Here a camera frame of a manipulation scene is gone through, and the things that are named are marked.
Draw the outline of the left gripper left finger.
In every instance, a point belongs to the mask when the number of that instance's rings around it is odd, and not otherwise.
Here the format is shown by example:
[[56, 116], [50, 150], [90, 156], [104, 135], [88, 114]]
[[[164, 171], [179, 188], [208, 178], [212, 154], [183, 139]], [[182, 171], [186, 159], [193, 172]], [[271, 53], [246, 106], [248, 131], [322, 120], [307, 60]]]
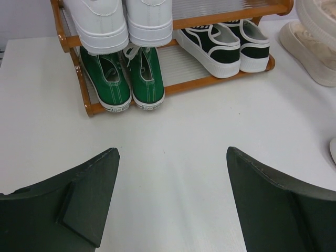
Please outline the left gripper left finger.
[[1, 251], [95, 251], [120, 155], [109, 148], [74, 168], [1, 195]]

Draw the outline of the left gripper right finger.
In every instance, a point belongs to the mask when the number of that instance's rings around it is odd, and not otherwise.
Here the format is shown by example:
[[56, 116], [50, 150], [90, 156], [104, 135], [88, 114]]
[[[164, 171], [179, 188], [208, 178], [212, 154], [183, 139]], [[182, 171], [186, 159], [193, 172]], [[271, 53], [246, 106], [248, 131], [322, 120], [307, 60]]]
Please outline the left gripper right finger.
[[335, 191], [255, 160], [226, 153], [247, 251], [335, 251]]

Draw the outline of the green sneaker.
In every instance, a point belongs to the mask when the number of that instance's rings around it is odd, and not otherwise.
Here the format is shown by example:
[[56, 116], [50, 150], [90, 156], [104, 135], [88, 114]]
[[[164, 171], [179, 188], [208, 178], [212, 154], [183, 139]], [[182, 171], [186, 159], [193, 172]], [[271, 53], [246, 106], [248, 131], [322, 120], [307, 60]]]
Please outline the green sneaker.
[[146, 111], [159, 108], [165, 98], [165, 89], [157, 49], [129, 43], [122, 57], [135, 104]]
[[93, 56], [81, 46], [79, 57], [104, 109], [112, 113], [128, 109], [132, 94], [122, 70], [119, 54], [115, 52]]

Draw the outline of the beige sneaker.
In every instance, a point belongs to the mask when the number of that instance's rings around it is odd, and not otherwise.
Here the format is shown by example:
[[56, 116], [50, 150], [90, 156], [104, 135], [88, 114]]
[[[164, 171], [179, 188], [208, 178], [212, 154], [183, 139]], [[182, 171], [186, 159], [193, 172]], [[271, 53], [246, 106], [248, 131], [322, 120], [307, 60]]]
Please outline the beige sneaker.
[[284, 49], [296, 58], [318, 84], [335, 87], [335, 51], [313, 37], [299, 21], [285, 24], [279, 39]]
[[296, 1], [296, 11], [310, 33], [330, 43], [335, 40], [335, 1]]

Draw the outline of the black white sneaker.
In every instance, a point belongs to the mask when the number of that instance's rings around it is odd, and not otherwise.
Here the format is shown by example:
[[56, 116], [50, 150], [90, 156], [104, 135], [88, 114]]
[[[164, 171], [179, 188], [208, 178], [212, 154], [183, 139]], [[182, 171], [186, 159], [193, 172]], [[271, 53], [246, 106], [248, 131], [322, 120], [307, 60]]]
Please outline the black white sneaker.
[[219, 25], [228, 27], [240, 39], [240, 71], [257, 73], [266, 70], [270, 42], [258, 25], [250, 19], [237, 19]]
[[224, 79], [239, 73], [240, 39], [225, 25], [179, 29], [175, 39], [212, 76]]

